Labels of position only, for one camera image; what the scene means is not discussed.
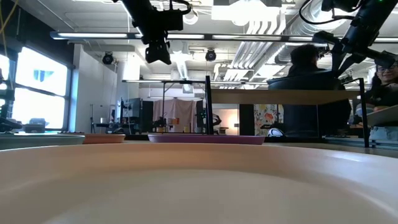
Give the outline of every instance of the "glasses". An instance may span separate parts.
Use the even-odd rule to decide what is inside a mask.
[[[391,67],[389,67],[389,68],[384,68],[384,67],[382,67],[382,66],[377,66],[377,71],[378,71],[378,72],[385,72],[387,69],[388,69],[388,70],[392,70],[392,69],[394,69],[394,68],[396,68],[396,67],[398,67],[398,63],[394,63],[394,64],[391,65]]]

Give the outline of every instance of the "security camera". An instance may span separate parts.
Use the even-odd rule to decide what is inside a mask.
[[[105,65],[111,65],[113,63],[114,57],[112,52],[105,52],[105,56],[102,58],[102,62]]]
[[[206,53],[206,61],[208,62],[212,62],[214,60],[216,60],[216,52],[214,51],[214,49],[208,49],[207,53]]]

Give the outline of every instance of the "woman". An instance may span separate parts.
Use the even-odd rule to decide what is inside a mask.
[[[365,99],[374,106],[398,105],[398,62],[390,68],[376,66],[372,88],[366,92]]]

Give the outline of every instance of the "floral painting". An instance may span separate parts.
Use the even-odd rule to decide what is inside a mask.
[[[279,114],[277,105],[254,105],[254,129],[256,136],[267,136],[269,127],[274,124],[278,117],[279,122],[283,123],[282,105],[279,105]]]

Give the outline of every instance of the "purple plate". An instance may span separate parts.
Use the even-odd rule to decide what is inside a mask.
[[[148,134],[157,143],[213,143],[262,145],[265,136],[212,136],[202,134]]]

